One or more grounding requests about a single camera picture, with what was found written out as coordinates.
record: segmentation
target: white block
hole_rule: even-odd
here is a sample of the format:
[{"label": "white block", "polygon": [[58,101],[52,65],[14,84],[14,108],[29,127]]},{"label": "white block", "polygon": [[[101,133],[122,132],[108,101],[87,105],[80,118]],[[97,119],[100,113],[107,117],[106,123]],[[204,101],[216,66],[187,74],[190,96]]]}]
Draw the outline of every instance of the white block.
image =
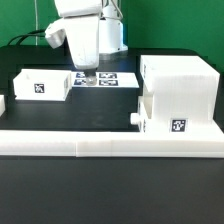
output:
[{"label": "white block", "polygon": [[220,74],[200,57],[142,56],[140,72],[145,109],[157,129],[169,132],[176,121],[187,123],[187,131],[213,123]]},{"label": "white block", "polygon": [[4,111],[5,111],[5,100],[4,100],[4,96],[0,95],[0,117],[2,116]]},{"label": "white block", "polygon": [[22,69],[13,83],[17,100],[64,101],[71,88],[71,72]]}]

